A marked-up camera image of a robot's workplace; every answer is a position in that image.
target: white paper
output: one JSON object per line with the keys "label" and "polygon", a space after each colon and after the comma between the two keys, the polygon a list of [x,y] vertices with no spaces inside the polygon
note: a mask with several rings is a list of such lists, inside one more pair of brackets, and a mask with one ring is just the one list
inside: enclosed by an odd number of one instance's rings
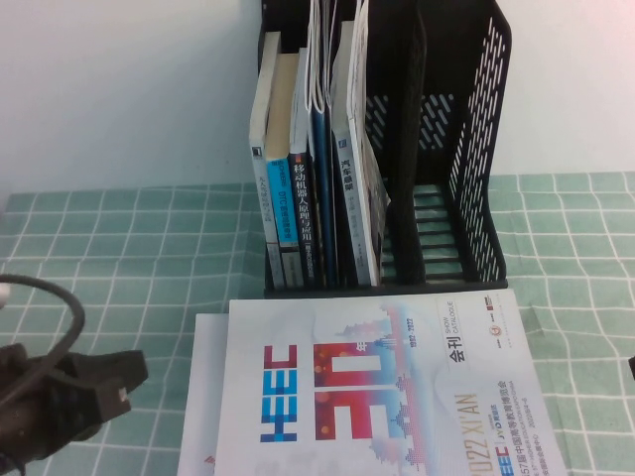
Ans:
{"label": "white paper", "polygon": [[178,476],[214,474],[227,325],[227,314],[196,316]]}

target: green checkered mat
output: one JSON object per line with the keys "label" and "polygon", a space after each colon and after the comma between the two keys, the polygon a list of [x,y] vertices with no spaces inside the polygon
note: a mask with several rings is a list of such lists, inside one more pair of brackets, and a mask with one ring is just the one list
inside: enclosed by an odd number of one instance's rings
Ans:
{"label": "green checkered mat", "polygon": [[[492,178],[490,206],[570,474],[635,475],[635,175]],[[5,272],[73,289],[79,352],[143,349],[134,410],[30,475],[174,475],[193,317],[262,294],[253,184],[14,195],[0,220]],[[64,308],[14,290],[0,341],[45,352]]]}
{"label": "green checkered mat", "polygon": [[494,177],[490,206],[570,474],[635,474],[635,174]]}
{"label": "green checkered mat", "polygon": [[[10,197],[0,220],[2,271],[77,294],[86,326],[74,351],[142,349],[150,371],[130,396],[131,413],[30,464],[29,476],[176,474],[194,317],[262,295],[257,210],[251,183]],[[0,310],[0,346],[22,342],[30,355],[45,353],[69,321],[54,297],[13,287]]]}

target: blue book spine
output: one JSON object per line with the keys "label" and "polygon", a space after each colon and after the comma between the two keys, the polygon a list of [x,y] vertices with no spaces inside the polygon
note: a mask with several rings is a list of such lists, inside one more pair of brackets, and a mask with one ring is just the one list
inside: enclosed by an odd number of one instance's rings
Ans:
{"label": "blue book spine", "polygon": [[312,111],[314,137],[316,142],[317,197],[321,215],[322,243],[324,247],[324,267],[326,282],[330,287],[337,283],[337,257],[335,255],[335,234],[333,222],[332,168],[326,135],[324,114]]}
{"label": "blue book spine", "polygon": [[285,159],[267,163],[269,186],[281,247],[298,247],[298,225],[294,211],[289,162]]}

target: stack of books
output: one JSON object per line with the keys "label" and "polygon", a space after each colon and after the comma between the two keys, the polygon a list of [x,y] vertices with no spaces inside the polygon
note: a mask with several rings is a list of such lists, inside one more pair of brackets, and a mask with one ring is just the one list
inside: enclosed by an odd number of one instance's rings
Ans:
{"label": "stack of books", "polygon": [[179,476],[565,475],[512,291],[196,319]]}
{"label": "stack of books", "polygon": [[296,53],[265,35],[249,140],[276,290],[380,281],[389,197],[364,127],[368,2],[338,25],[328,4],[312,2]]}

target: magazine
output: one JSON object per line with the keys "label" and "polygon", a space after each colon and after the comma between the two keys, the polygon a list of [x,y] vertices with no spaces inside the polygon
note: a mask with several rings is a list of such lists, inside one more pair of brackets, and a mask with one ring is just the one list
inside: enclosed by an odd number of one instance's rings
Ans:
{"label": "magazine", "polygon": [[512,291],[229,315],[217,476],[567,474]]}

